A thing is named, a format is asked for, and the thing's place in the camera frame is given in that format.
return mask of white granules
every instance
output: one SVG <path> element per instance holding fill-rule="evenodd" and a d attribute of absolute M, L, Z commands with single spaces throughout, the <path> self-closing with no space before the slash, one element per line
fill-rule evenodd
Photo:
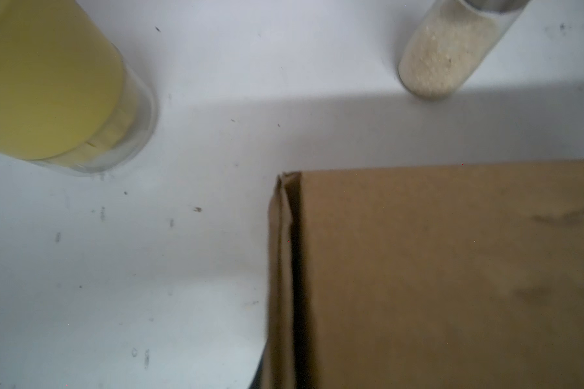
<path fill-rule="evenodd" d="M 459 0 L 446 0 L 433 7 L 415 31 L 398 74 L 420 97 L 446 97 L 467 80 L 500 37 L 494 20 Z"/>

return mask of tabletop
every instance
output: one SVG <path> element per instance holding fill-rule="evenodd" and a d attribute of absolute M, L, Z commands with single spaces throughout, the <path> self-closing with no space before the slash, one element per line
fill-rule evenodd
<path fill-rule="evenodd" d="M 395 68 L 431 3 L 81 0 L 159 119 L 93 177 L 0 155 L 0 388 L 245 389 L 283 171 L 584 158 L 584 0 L 427 103 Z"/>

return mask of salt shaker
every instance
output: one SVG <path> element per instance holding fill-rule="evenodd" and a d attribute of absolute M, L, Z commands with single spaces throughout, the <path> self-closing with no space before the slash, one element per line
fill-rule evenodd
<path fill-rule="evenodd" d="M 474 73 L 529 0 L 437 0 L 407 43 L 398 74 L 415 95 L 449 96 Z"/>

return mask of cardboard box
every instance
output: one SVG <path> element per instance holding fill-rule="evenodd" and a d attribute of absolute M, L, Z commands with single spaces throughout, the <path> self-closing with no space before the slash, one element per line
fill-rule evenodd
<path fill-rule="evenodd" d="M 262 388 L 584 388 L 584 161 L 287 174 Z"/>

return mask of glass jar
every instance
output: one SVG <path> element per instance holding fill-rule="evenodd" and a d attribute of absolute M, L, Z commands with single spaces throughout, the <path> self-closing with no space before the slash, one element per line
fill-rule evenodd
<path fill-rule="evenodd" d="M 152 93 L 75 0 L 0 0 L 0 153 L 94 174 L 155 122 Z"/>
<path fill-rule="evenodd" d="M 449 96 L 474 73 L 529 0 L 437 0 L 407 43 L 398 75 L 429 100 Z"/>

